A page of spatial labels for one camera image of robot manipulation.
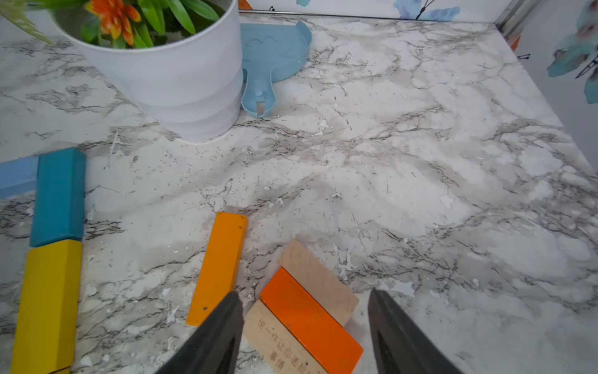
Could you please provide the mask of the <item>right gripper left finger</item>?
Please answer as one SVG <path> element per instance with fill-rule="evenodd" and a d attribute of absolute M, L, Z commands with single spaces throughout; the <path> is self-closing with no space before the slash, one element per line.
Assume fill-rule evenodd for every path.
<path fill-rule="evenodd" d="M 157 374 L 233 373 L 244 327 L 238 293 L 228 293 Z"/>

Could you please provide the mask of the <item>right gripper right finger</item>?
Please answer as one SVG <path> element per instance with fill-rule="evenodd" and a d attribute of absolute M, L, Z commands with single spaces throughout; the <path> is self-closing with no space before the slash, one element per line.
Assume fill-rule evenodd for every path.
<path fill-rule="evenodd" d="M 368 320 L 379 373 L 461 374 L 388 292 L 372 290 Z"/>

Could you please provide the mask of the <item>amber orange block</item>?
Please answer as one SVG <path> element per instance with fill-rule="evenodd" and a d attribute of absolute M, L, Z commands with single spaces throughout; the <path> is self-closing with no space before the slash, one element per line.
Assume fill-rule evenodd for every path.
<path fill-rule="evenodd" d="M 188 311 L 188 325 L 201 325 L 223 298 L 234 290 L 247 227 L 248 218 L 244 215 L 216 214 Z"/>

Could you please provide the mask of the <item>red orange block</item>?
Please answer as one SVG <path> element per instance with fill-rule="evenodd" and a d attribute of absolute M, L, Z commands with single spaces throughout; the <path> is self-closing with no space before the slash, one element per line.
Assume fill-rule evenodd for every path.
<path fill-rule="evenodd" d="M 328 373 L 352 373 L 364 353 L 355 339 L 283 268 L 259 295 Z"/>

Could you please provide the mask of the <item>yellow block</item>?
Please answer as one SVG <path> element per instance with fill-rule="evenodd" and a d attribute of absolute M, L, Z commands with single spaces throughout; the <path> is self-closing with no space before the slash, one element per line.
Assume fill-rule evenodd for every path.
<path fill-rule="evenodd" d="M 69 373 L 74 361 L 82 243 L 28 252 L 11 373 Z"/>

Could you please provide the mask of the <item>teal block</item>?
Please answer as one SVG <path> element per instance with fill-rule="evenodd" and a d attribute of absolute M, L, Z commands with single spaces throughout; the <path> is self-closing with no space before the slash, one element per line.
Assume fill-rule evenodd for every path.
<path fill-rule="evenodd" d="M 30 246 L 83 239 L 86 155 L 67 148 L 42 154 Z"/>

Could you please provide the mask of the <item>light blue block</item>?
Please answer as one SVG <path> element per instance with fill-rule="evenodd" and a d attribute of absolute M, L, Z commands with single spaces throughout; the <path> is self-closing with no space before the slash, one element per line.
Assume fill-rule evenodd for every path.
<path fill-rule="evenodd" d="M 38 156 L 29 156 L 1 163 L 0 198 L 8 199 L 36 190 Z"/>

